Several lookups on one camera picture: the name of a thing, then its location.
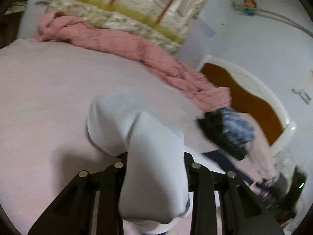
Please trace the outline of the navy white sailor garment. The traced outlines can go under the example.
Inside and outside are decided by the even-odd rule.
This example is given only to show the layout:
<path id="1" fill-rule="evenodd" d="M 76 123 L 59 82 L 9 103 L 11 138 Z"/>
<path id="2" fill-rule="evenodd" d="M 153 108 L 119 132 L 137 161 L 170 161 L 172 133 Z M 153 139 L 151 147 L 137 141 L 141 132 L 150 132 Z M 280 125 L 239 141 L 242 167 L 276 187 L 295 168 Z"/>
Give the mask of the navy white sailor garment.
<path id="1" fill-rule="evenodd" d="M 184 154 L 215 172 L 214 162 L 194 152 L 183 132 L 157 119 L 137 100 L 99 95 L 87 118 L 93 144 L 111 156 L 127 154 L 118 210 L 141 234 L 163 234 L 192 212 Z"/>

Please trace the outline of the folded blue plaid shirt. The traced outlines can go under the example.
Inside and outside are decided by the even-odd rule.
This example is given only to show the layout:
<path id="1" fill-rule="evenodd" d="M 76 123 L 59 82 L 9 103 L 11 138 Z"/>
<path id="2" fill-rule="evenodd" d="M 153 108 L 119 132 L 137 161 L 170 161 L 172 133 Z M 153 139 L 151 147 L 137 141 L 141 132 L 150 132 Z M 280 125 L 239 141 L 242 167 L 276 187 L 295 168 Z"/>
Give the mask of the folded blue plaid shirt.
<path id="1" fill-rule="evenodd" d="M 244 147 L 255 139 L 254 127 L 231 107 L 220 108 L 217 114 L 221 115 L 222 134 L 235 146 Z"/>

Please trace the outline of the folded black garment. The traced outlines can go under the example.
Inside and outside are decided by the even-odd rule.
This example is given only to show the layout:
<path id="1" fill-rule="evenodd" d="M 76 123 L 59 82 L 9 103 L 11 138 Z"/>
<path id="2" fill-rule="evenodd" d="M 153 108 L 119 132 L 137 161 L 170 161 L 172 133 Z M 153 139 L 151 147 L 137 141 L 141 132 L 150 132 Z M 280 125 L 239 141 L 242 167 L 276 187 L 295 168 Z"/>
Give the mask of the folded black garment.
<path id="1" fill-rule="evenodd" d="M 214 112 L 205 112 L 203 118 L 197 119 L 197 124 L 204 135 L 220 149 L 238 161 L 245 158 L 245 147 L 238 147 L 223 134 L 222 115 Z"/>

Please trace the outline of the brown white headboard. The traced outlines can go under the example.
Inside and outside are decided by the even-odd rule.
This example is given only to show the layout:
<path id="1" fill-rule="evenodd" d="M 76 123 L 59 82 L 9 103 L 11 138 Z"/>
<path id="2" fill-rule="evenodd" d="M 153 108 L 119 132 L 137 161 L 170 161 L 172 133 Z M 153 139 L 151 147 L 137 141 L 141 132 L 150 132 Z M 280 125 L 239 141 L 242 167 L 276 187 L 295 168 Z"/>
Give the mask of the brown white headboard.
<path id="1" fill-rule="evenodd" d="M 273 156 L 287 148 L 297 125 L 280 99 L 263 81 L 248 70 L 211 55 L 204 56 L 196 69 L 214 85 L 230 89 L 232 108 L 254 117 L 267 138 Z"/>

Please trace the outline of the pale pink bed sheet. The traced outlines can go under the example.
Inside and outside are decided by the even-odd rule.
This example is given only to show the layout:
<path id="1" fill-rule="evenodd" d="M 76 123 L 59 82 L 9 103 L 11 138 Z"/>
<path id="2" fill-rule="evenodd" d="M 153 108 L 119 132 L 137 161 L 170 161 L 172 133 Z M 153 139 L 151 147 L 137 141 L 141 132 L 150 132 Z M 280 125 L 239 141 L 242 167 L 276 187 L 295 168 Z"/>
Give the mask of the pale pink bed sheet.
<path id="1" fill-rule="evenodd" d="M 21 234 L 80 170 L 112 163 L 85 125 L 92 99 L 113 92 L 143 98 L 190 147 L 205 147 L 194 124 L 200 110 L 138 62 L 32 39 L 1 50 L 1 207 Z"/>

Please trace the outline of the pink plaid blanket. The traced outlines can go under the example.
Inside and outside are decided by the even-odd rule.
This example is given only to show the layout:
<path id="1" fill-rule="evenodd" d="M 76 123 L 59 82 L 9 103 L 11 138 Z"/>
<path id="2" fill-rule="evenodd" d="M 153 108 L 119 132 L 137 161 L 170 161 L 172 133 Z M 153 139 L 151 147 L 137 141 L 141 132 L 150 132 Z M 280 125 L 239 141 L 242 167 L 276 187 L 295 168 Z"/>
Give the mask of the pink plaid blanket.
<path id="1" fill-rule="evenodd" d="M 65 41 L 76 47 L 139 61 L 153 75 L 178 89 L 196 107 L 213 112 L 231 105 L 228 87 L 217 87 L 207 77 L 138 35 L 115 29 L 99 29 L 62 11 L 44 13 L 37 27 L 37 39 Z"/>

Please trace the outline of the dark wooden desk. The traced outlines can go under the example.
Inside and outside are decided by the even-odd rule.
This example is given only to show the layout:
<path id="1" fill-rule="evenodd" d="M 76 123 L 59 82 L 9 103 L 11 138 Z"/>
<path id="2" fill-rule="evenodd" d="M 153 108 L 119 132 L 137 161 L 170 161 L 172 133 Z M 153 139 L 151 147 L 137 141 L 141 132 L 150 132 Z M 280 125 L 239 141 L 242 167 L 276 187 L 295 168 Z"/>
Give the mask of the dark wooden desk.
<path id="1" fill-rule="evenodd" d="M 1 48 L 17 39 L 21 19 L 27 8 L 28 0 L 14 0 L 1 19 Z"/>

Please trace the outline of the tree pattern curtain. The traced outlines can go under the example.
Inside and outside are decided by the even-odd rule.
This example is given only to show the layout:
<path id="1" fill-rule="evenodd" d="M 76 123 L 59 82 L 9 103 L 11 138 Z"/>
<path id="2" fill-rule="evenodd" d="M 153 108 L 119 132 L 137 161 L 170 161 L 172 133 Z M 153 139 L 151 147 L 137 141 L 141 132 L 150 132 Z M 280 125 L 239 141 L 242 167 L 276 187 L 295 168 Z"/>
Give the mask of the tree pattern curtain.
<path id="1" fill-rule="evenodd" d="M 101 29 L 139 35 L 174 55 L 208 0 L 38 0 Z"/>

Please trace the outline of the wall doll decoration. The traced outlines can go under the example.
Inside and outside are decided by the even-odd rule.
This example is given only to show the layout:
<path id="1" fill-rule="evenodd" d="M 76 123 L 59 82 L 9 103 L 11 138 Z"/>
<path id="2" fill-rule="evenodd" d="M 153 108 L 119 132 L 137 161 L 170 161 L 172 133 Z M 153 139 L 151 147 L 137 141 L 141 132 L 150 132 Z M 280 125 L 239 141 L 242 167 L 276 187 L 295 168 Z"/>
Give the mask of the wall doll decoration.
<path id="1" fill-rule="evenodd" d="M 257 8 L 255 0 L 244 0 L 242 11 L 248 16 L 254 16 Z"/>

